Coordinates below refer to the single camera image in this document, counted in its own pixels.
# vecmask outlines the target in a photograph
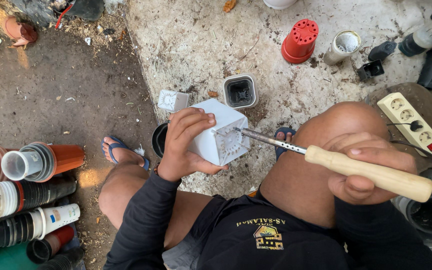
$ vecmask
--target foot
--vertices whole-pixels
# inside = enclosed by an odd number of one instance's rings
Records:
[[[104,137],[104,143],[103,143],[104,155],[106,156],[106,159],[110,162],[113,162],[113,160],[110,157],[110,151],[109,151],[110,144],[117,144],[117,143],[118,143],[117,141],[111,139],[110,137]],[[142,156],[136,154],[134,151],[131,151],[129,149],[114,148],[113,156],[118,163],[125,162],[125,161],[132,161],[132,162],[137,162],[138,165],[141,167],[144,167],[145,165],[145,159]]]
[[[291,139],[293,138],[293,134],[291,132],[288,132],[286,134],[286,139],[284,139],[284,132],[278,132],[276,134],[276,139],[278,140],[285,140],[288,143],[291,143]],[[283,156],[286,154],[286,152],[283,152],[279,157]]]

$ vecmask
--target black long-sleeve shirt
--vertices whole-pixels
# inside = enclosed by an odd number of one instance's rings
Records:
[[[163,269],[164,237],[178,182],[154,173],[132,197],[105,270]],[[351,205],[335,198],[337,237],[269,205],[247,205],[219,220],[198,269],[432,270],[432,252],[388,201]]]

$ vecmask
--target hand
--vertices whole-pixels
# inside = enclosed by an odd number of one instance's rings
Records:
[[[158,175],[167,181],[178,181],[195,172],[215,175],[229,166],[217,166],[188,151],[193,139],[216,125],[214,114],[202,108],[187,107],[169,116],[164,155],[158,166]]]
[[[323,149],[346,154],[357,161],[417,174],[413,156],[396,150],[388,141],[368,132],[340,135],[327,142]],[[334,173],[329,177],[328,185],[336,197],[350,204],[379,204],[398,195],[375,187],[373,181],[360,175]]]

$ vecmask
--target yellow printed logo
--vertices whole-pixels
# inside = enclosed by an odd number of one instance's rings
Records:
[[[254,232],[257,249],[283,250],[283,237],[276,227],[261,225]]]

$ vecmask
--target shirt sleeve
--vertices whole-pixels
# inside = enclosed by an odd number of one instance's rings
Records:
[[[166,269],[164,237],[180,184],[151,174],[126,206],[104,270]]]
[[[432,251],[390,201],[352,205],[334,198],[348,254],[367,269],[432,270]]]

